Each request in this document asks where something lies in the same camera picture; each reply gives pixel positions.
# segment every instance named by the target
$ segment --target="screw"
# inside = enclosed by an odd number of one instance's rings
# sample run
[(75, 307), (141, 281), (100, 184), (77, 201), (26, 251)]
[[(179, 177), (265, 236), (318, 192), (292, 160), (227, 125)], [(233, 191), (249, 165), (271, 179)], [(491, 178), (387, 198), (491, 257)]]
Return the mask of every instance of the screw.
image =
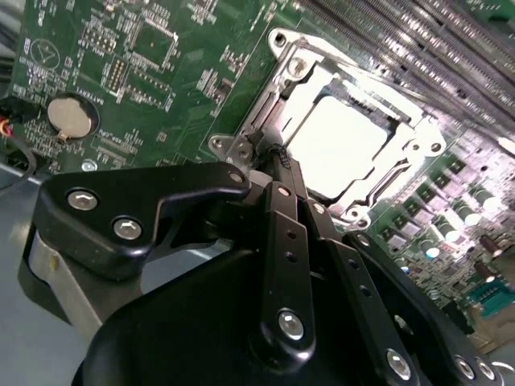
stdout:
[(463, 359), (460, 356), (456, 356), (456, 364), (458, 365), (458, 369), (461, 370), (461, 372), (470, 380), (473, 380), (476, 378), (476, 375), (474, 374), (474, 371), (470, 367), (470, 365), (465, 362), (465, 359)]
[(489, 380), (495, 380), (496, 379), (496, 375), (494, 374), (492, 369), (481, 358), (476, 358), (476, 362), (477, 362), (478, 366), (480, 367), (481, 372), (483, 374), (485, 374), (485, 376)]
[(240, 175), (237, 175), (236, 173), (229, 173), (229, 177), (233, 181), (236, 181), (237, 183), (242, 183), (243, 182), (243, 178)]
[(359, 235), (357, 235), (357, 239), (358, 239), (358, 240), (360, 241), (360, 243), (362, 243), (365, 247), (369, 247), (369, 246), (370, 246), (369, 240), (368, 240), (365, 236), (363, 236), (363, 235), (359, 234)]
[(300, 340), (304, 336), (304, 326), (299, 317), (290, 311), (279, 314), (279, 326), (282, 332), (292, 339)]
[(123, 240), (136, 240), (142, 234), (142, 227), (133, 220), (119, 219), (113, 226), (116, 236)]
[(410, 365), (398, 352), (389, 348), (386, 351), (386, 359), (388, 360), (389, 366), (401, 379), (408, 380), (411, 378)]
[(323, 206), (320, 205), (319, 203), (313, 203), (313, 208), (321, 215), (324, 212)]
[(288, 191), (285, 187), (280, 187), (278, 190), (282, 195), (285, 195), (286, 197), (291, 194), (290, 191)]
[(437, 289), (431, 289), (427, 295), (433, 302), (436, 302), (438, 299), (440, 299), (440, 292)]
[(294, 78), (303, 78), (304, 77), (304, 70), (306, 70), (307, 63), (304, 59), (300, 58), (293, 58), (290, 60), (288, 64), (288, 72), (290, 75), (292, 75)]
[(68, 203), (77, 211), (91, 211), (97, 207), (98, 200), (88, 191), (74, 191), (68, 195)]
[(95, 171), (96, 169), (98, 169), (98, 165), (92, 159), (85, 159), (82, 162), (82, 165), (80, 165), (80, 168), (82, 169), (82, 171)]
[(220, 139), (213, 139), (212, 145), (215, 146), (217, 149), (221, 149), (222, 147), (224, 147)]

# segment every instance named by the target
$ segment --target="capacitor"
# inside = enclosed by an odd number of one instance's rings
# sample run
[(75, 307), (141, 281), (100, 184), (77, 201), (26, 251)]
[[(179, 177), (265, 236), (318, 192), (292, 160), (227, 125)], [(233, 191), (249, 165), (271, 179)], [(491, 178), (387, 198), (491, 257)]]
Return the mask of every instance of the capacitor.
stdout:
[(483, 235), (480, 237), (480, 244), (487, 250), (493, 257), (498, 257), (502, 254), (502, 249), (497, 243), (492, 240), (492, 237)]
[(406, 260), (402, 257), (398, 258), (395, 261), (395, 264), (399, 266), (400, 269), (406, 274), (410, 273), (410, 268), (408, 267), (408, 264), (406, 263)]
[(474, 269), (476, 270), (477, 274), (484, 279), (485, 282), (491, 283), (492, 281), (496, 280), (496, 274), (492, 272), (483, 261), (477, 261), (474, 263)]
[(468, 205), (465, 204), (459, 206), (456, 209), (456, 213), (468, 227), (477, 225), (481, 220), (481, 215), (475, 213)]
[(494, 196), (482, 187), (474, 191), (472, 197), (480, 203), (481, 207), (483, 207), (485, 211), (493, 211), (501, 205), (501, 201), (498, 197)]
[(433, 302), (440, 299), (440, 292), (437, 289), (430, 289), (427, 292), (427, 296), (429, 296), (429, 299), (431, 299)]
[(424, 254), (430, 259), (434, 259), (438, 257), (440, 254), (440, 250), (438, 247), (435, 247), (435, 243), (431, 240), (423, 240), (418, 244), (418, 247)]
[(459, 239), (459, 231), (455, 230), (446, 220), (440, 220), (436, 224), (436, 228), (449, 243), (454, 243)]

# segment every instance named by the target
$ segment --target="motherboard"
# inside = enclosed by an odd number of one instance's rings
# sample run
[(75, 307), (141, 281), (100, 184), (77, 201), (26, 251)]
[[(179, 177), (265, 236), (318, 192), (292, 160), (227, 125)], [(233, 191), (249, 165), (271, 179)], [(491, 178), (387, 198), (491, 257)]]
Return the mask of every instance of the motherboard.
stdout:
[[(515, 45), (472, 17), (490, 19), (486, 3), (29, 0), (10, 94), (43, 111), (13, 131), (40, 169), (66, 173), (247, 170), (245, 138), (277, 128), (338, 228), (365, 230), (491, 349), (515, 336), (475, 331), (473, 316), (515, 302), (501, 264), (514, 258)], [(299, 41), (309, 55), (286, 62)]]
[(515, 3), (511, 0), (466, 0), (470, 13), (485, 26), (494, 28), (515, 43)]

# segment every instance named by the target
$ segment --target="black mechanical arm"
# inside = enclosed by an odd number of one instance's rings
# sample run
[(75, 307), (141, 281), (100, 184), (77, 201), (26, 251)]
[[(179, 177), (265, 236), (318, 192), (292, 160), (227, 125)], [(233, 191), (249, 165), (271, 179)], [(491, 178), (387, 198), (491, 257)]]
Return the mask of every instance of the black mechanical arm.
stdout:
[[(504, 384), (366, 234), (336, 231), (295, 160), (276, 149), (258, 169), (42, 185), (19, 280), (92, 339), (74, 385)], [(142, 294), (145, 263), (219, 239), (233, 247)]]

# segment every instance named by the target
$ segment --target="connector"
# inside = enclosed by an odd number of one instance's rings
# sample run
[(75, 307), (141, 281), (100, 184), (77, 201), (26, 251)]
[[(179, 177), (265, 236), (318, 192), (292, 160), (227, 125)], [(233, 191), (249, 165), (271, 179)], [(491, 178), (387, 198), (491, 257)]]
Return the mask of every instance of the connector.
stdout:
[(10, 123), (26, 123), (36, 119), (41, 113), (41, 106), (8, 96), (0, 99), (0, 117), (8, 119)]

